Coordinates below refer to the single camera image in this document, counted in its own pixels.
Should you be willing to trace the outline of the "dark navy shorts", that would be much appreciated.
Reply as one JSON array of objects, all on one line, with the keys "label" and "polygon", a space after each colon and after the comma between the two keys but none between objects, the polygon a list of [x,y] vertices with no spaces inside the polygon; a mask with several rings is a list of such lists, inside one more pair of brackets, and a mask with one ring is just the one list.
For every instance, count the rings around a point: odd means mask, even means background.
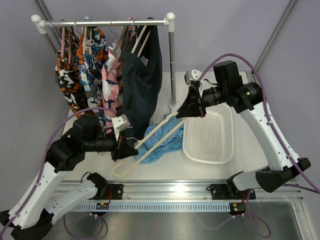
[{"label": "dark navy shorts", "polygon": [[125,135],[138,140],[144,137],[156,110],[163,79],[158,28],[156,25],[149,25],[149,29],[150,36],[140,57],[137,57],[138,49],[131,53],[136,35],[120,55],[123,62],[121,110],[132,126],[126,130]]}]

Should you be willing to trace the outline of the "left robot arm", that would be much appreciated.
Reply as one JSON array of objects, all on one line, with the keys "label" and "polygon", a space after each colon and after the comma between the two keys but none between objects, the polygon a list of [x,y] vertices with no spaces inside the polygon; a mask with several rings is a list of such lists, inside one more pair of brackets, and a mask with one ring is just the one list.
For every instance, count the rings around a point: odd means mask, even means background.
[{"label": "left robot arm", "polygon": [[78,187],[50,201],[55,189],[85,159],[86,153],[110,152],[113,160],[138,154],[138,150],[121,134],[131,125],[127,116],[116,116],[112,122],[115,133],[103,136],[98,118],[84,115],[50,145],[44,155],[44,164],[27,192],[14,208],[0,213],[1,224],[12,228],[11,236],[15,240],[43,239],[63,215],[85,200],[121,199],[121,193],[116,193],[113,185],[94,172]]}]

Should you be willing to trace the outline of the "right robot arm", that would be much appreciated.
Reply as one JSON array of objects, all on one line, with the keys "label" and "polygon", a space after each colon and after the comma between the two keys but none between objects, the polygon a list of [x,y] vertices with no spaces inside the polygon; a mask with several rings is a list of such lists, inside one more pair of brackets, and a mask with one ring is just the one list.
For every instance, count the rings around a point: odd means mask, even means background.
[{"label": "right robot arm", "polygon": [[244,83],[236,62],[227,60],[213,65],[216,83],[201,89],[198,70],[188,70],[184,75],[188,93],[177,111],[177,118],[206,116],[207,108],[227,104],[248,124],[259,142],[267,166],[252,171],[238,172],[226,180],[226,192],[233,199],[251,189],[272,193],[311,167],[306,157],[300,157],[289,145],[269,112],[261,84]]}]

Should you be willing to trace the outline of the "pink patterned shorts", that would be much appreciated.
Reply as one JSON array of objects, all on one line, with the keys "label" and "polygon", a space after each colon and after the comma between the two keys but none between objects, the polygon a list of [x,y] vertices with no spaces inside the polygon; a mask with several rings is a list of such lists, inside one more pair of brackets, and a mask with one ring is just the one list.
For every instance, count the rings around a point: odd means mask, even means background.
[{"label": "pink patterned shorts", "polygon": [[[135,36],[136,27],[132,26],[132,39]],[[112,118],[122,112],[123,102],[123,62],[118,58],[113,62],[109,61],[109,57],[105,60],[102,74],[102,103],[103,107],[111,111],[104,111],[105,133],[113,132]]]}]

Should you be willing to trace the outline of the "black orange camouflage shorts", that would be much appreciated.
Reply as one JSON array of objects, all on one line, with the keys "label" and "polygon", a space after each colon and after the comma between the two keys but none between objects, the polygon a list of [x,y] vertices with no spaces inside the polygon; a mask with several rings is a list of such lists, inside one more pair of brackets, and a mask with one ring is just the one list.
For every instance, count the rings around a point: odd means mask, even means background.
[{"label": "black orange camouflage shorts", "polygon": [[[79,61],[76,58],[79,48],[79,38],[72,27],[65,27],[66,40],[64,56],[61,57],[61,50],[57,53],[58,62],[55,66],[55,82],[63,93],[69,108],[76,113],[87,107],[87,100],[83,85],[80,83],[78,70]],[[71,63],[68,64],[68,35],[71,37]]]}]

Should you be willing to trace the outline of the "blue orange camouflage shorts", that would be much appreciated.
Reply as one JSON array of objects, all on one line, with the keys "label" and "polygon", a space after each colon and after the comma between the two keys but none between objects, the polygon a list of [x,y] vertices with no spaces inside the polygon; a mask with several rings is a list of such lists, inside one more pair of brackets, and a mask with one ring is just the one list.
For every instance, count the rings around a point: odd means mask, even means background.
[{"label": "blue orange camouflage shorts", "polygon": [[92,54],[76,53],[78,60],[79,80],[83,85],[89,108],[103,106],[102,68],[108,58],[107,40],[103,31],[97,26],[93,30]]}]

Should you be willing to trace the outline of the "grey hanger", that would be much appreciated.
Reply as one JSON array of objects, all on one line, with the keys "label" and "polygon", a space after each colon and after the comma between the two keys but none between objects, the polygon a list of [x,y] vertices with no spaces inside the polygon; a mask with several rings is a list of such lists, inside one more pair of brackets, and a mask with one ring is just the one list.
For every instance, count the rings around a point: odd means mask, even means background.
[{"label": "grey hanger", "polygon": [[114,60],[118,60],[121,53],[128,47],[132,40],[132,26],[124,26],[121,30],[120,36],[115,42],[108,47],[108,60],[112,63]]}]

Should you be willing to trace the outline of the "white plastic hanger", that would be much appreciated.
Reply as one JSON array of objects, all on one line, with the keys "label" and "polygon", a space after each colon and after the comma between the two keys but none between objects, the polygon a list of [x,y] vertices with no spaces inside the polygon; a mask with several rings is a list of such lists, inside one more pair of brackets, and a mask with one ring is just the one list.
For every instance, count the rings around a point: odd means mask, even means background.
[{"label": "white plastic hanger", "polygon": [[93,28],[90,26],[82,27],[82,32],[78,44],[79,48],[76,53],[82,53],[83,55],[91,55],[93,53],[94,43],[95,42],[93,40]]}]

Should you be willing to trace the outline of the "pink hanger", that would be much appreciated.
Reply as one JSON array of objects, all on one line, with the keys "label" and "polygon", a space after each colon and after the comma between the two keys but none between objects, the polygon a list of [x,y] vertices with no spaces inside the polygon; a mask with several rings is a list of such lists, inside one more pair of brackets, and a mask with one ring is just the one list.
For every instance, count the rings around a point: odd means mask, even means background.
[{"label": "pink hanger", "polygon": [[71,35],[68,33],[66,34],[65,27],[61,28],[61,51],[60,56],[63,58],[65,54],[65,41],[66,35],[68,36],[68,57],[67,57],[67,64],[71,64],[71,57],[72,57],[72,46],[71,46]]}]

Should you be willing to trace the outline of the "white perforated plastic basket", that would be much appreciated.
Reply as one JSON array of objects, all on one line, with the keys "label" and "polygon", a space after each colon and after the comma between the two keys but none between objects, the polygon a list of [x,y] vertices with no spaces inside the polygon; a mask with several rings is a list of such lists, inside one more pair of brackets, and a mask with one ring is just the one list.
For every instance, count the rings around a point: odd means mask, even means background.
[{"label": "white perforated plastic basket", "polygon": [[234,154],[231,108],[220,104],[206,108],[206,115],[188,117],[184,123],[182,149],[192,161],[222,165]]}]

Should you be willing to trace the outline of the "white metal clothes rack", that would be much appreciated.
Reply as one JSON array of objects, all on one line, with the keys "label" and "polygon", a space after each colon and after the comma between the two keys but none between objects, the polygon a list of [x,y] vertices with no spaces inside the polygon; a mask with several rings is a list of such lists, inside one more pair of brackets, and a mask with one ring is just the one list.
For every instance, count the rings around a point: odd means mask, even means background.
[{"label": "white metal clothes rack", "polygon": [[169,12],[163,19],[116,19],[116,20],[76,20],[76,21],[45,21],[37,14],[31,16],[38,32],[47,34],[47,28],[55,27],[105,27],[105,26],[166,26],[169,44],[169,66],[170,66],[170,103],[171,112],[178,110],[176,63],[175,63],[175,14]]}]

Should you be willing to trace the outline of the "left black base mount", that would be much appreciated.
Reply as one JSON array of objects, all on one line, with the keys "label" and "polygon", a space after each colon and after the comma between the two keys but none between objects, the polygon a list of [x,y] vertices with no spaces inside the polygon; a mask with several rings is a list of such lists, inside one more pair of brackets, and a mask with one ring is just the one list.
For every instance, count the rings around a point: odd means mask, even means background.
[{"label": "left black base mount", "polygon": [[120,183],[109,183],[102,187],[98,197],[103,200],[122,200],[123,199],[124,185]]}]

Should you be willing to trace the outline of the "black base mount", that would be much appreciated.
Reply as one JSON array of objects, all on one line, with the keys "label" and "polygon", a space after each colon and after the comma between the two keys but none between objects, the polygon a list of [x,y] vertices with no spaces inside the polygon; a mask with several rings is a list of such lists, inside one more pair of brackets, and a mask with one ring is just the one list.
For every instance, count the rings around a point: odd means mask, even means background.
[{"label": "black base mount", "polygon": [[231,188],[226,183],[214,183],[206,187],[210,192],[212,200],[232,200],[234,196]]},{"label": "black base mount", "polygon": [[124,185],[120,183],[109,183],[102,187],[98,197],[103,200],[122,200],[123,199]]}]

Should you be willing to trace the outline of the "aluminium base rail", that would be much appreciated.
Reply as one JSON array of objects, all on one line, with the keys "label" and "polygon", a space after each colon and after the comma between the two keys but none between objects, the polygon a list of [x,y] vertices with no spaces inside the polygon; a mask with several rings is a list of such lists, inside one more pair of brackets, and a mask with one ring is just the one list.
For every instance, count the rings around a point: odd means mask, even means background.
[{"label": "aluminium base rail", "polygon": [[[49,195],[49,201],[71,193],[79,187],[80,182],[65,180],[60,183],[53,193]],[[123,184],[122,200],[111,200],[111,202],[205,202],[224,201],[241,202],[246,199],[248,193],[239,193],[234,199],[212,200],[211,193],[206,188],[211,184],[223,184],[222,182],[212,183],[210,181],[110,181],[109,184]],[[88,200],[103,200],[96,197]],[[301,202],[304,200],[302,192],[294,187],[281,187],[273,193],[262,189],[255,189],[250,194],[250,200],[266,202]]]}]

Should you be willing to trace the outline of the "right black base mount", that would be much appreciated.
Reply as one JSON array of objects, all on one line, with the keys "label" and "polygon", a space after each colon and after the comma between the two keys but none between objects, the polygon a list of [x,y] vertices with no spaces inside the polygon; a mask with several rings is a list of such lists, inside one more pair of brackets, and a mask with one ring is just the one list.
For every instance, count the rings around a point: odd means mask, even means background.
[{"label": "right black base mount", "polygon": [[226,183],[214,183],[206,187],[210,192],[212,200],[232,200],[234,196],[231,188]]}]

